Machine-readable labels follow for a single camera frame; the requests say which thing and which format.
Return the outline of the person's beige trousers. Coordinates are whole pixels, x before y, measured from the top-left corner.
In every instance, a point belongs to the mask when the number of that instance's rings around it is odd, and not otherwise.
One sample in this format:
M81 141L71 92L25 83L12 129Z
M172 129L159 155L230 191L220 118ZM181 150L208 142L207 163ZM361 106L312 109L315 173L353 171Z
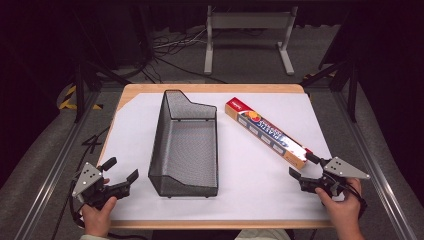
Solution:
M291 240L284 229L243 229L234 240Z

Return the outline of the white table mat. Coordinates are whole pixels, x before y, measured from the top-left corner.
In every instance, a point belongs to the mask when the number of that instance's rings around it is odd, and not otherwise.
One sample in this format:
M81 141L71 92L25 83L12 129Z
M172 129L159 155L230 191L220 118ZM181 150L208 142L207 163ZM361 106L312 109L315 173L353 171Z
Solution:
M217 196L166 198L157 194L148 168L162 96L139 94L116 112L102 156L117 160L105 174L114 183L133 171L139 173L129 196L113 210L114 220L327 220L319 198L301 191L289 175L289 163L225 113L232 94L191 93L188 97L217 108Z

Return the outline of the yellow black striped tape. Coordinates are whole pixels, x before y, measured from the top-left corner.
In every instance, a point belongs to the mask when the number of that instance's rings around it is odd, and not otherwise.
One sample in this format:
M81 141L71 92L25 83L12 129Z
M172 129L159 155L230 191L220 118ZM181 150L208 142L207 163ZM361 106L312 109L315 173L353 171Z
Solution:
M59 104L60 109L71 109L71 110L77 109L77 104L71 102L72 98L76 95L76 89L77 87L75 85L69 86L62 102Z

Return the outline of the person's right hand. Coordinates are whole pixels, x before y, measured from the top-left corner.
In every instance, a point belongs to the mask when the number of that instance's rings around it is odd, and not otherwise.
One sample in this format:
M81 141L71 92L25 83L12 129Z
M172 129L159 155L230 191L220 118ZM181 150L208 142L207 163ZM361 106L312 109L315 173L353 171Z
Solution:
M326 207L339 240L365 240L359 225L361 204L354 195L347 191L344 200L336 202L321 188L315 192Z

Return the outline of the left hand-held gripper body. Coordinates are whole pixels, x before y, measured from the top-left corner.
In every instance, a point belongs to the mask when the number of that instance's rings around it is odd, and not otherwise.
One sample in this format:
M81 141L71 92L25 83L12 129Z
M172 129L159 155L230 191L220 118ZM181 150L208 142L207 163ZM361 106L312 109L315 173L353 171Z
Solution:
M122 199L130 195L130 184L127 180L112 186L106 185L103 177L104 171L101 170L101 166L95 167L86 162L72 190L74 198L99 210L103 208L107 200L112 196Z

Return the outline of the person's left hand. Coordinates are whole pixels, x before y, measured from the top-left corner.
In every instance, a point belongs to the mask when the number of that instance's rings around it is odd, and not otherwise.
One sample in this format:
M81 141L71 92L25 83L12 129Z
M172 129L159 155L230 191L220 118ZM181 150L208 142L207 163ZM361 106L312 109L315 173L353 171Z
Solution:
M101 210L84 204L81 209L85 224L84 234L108 238L107 235L111 226L110 214L116 203L117 198L112 196Z

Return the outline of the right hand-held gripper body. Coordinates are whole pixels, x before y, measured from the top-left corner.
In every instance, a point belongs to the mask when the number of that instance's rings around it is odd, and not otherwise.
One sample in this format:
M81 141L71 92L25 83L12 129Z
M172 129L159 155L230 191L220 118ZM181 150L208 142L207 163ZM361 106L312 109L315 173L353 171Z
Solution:
M318 179L302 177L299 180L302 191L314 193L317 187L330 197L339 196L347 188L348 178L369 179L370 175L339 157L321 159L322 176Z

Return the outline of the grey metal stand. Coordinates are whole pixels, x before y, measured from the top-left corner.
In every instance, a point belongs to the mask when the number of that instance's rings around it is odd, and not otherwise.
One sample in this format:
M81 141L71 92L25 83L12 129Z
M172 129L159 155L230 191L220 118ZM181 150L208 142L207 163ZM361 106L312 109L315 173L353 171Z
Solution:
M214 12L211 6L207 9L207 44L204 73L210 75L213 69L213 30L214 29L282 29L284 36L277 43L278 51L286 71L292 76L294 68L288 55L287 47L298 7L283 12Z

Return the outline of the aluminium rail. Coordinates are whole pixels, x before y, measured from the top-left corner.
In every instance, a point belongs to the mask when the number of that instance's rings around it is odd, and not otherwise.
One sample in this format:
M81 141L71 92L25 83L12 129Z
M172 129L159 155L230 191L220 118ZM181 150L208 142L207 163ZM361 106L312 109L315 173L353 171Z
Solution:
M31 146L17 169L15 201L18 228L11 240L78 240L83 230L69 213L69 185L81 160L95 161L99 151L84 144L109 126L116 95L89 96L99 105L86 111L80 122L76 112L62 109Z
M383 204L383 207L394 227L394 230L400 240L417 240L417 237L406 218L394 192L383 174L376 159L372 156L365 138L356 123L353 123L347 112L347 102L340 92L332 93L335 102L342 111L344 120L347 122L348 128L359 147L363 158L363 164L371 175L371 181L376 192Z

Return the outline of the black metal stand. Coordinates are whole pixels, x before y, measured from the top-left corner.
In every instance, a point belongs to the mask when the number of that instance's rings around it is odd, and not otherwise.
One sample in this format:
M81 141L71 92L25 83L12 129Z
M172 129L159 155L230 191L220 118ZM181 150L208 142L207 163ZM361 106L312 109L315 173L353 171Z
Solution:
M80 60L75 63L75 86L76 86L76 106L77 114L75 122L78 123L86 110L85 103L85 87L88 87L90 91L99 92L101 89L100 77L97 73L105 75L112 81L117 82L122 86L129 84L129 81L123 77L118 76L110 70L101 67L93 62Z
M356 123L356 96L358 88L358 69L353 61L342 61L333 64L324 70L319 71L314 75L310 75L304 79L300 85L302 87L310 86L311 84L323 79L329 74L334 73L334 77L329 83L329 88L333 92L341 92L346 83L348 87L347 113L352 122Z

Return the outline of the long plastic wrap box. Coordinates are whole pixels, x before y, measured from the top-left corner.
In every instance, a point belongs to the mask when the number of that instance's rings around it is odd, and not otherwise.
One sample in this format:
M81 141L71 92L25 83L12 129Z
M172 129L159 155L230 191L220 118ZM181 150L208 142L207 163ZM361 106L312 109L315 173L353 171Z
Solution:
M305 166L310 150L238 98L233 97L225 104L225 113L296 169Z

